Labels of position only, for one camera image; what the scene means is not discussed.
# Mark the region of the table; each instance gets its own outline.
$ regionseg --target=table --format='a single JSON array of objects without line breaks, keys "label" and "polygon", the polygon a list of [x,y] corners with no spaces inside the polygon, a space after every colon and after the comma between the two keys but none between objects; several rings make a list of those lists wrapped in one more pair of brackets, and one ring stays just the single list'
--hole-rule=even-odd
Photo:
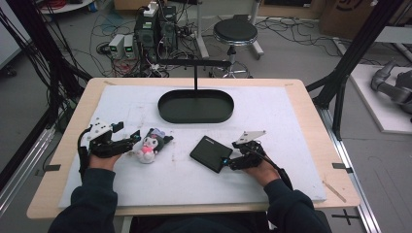
[{"label": "table", "polygon": [[[61,209],[57,208],[63,192],[67,174],[76,154],[76,143],[81,132],[88,127],[89,120],[99,102],[106,85],[186,85],[192,86],[193,79],[92,79],[73,114],[67,129],[56,149],[51,164],[61,164],[60,170],[47,172],[28,208],[30,218],[53,218]],[[318,173],[323,181],[327,200],[315,203],[315,208],[356,207],[360,203],[344,169],[334,169],[332,163],[341,163],[326,129],[312,104],[304,84],[299,80],[278,79],[199,79],[199,86],[280,86],[287,91],[297,120],[306,139]],[[220,204],[190,206],[153,206],[118,208],[116,216],[170,215],[187,213],[222,213],[266,211],[267,203]]]}]

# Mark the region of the black case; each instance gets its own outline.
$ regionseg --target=black case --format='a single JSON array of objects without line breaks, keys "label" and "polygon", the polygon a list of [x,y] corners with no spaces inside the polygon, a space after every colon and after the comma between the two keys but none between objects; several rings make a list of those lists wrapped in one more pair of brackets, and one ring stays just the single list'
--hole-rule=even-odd
[{"label": "black case", "polygon": [[232,149],[216,142],[208,136],[203,136],[190,153],[190,157],[214,172],[219,173],[223,167],[223,160],[229,158],[232,152]]}]

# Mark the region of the power supply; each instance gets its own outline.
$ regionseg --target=power supply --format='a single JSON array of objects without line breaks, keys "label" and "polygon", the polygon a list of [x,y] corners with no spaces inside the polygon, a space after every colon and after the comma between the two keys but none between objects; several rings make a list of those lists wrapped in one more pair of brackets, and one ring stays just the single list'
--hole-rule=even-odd
[{"label": "power supply", "polygon": [[176,37],[176,7],[165,6],[161,8],[159,18],[163,47],[169,51],[176,50],[178,46]]},{"label": "power supply", "polygon": [[114,59],[122,59],[124,56],[124,35],[116,35],[110,42],[109,49]]},{"label": "power supply", "polygon": [[136,46],[134,43],[133,35],[124,36],[124,52],[125,52],[127,59],[136,58]]}]

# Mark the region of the stuffed toy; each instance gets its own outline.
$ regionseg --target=stuffed toy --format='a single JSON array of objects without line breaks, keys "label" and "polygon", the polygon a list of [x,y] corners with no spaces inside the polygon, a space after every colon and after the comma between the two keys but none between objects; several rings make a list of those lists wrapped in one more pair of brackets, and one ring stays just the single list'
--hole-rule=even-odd
[{"label": "stuffed toy", "polygon": [[137,158],[141,163],[154,162],[155,155],[172,140],[172,136],[166,136],[163,131],[151,128],[143,139],[143,146],[137,151]]}]

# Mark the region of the white robotic part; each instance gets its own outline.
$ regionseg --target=white robotic part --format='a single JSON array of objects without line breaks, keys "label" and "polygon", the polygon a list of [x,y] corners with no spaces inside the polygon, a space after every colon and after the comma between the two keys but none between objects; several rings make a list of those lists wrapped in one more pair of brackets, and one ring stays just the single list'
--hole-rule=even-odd
[{"label": "white robotic part", "polygon": [[266,130],[263,131],[245,131],[242,136],[235,142],[237,145],[251,142],[262,135],[266,134]]},{"label": "white robotic part", "polygon": [[113,126],[111,124],[107,123],[104,120],[97,118],[96,122],[91,126],[87,139],[91,141],[112,129],[113,129]]}]

